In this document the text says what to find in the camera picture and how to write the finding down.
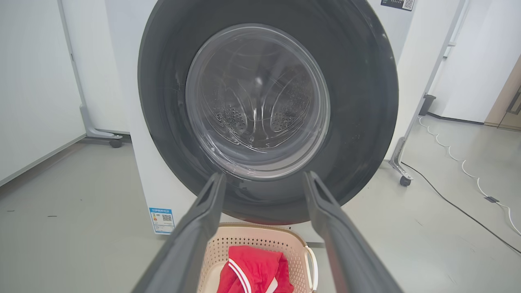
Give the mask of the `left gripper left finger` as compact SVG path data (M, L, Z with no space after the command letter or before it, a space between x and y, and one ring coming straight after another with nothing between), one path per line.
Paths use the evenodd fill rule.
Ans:
M213 174L139 279L133 293L195 293L208 241L216 234L226 176Z

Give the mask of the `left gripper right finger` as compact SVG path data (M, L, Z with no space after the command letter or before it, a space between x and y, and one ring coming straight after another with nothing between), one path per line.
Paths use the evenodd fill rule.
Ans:
M324 240L338 293L401 293L383 262L313 171L303 175L311 225Z

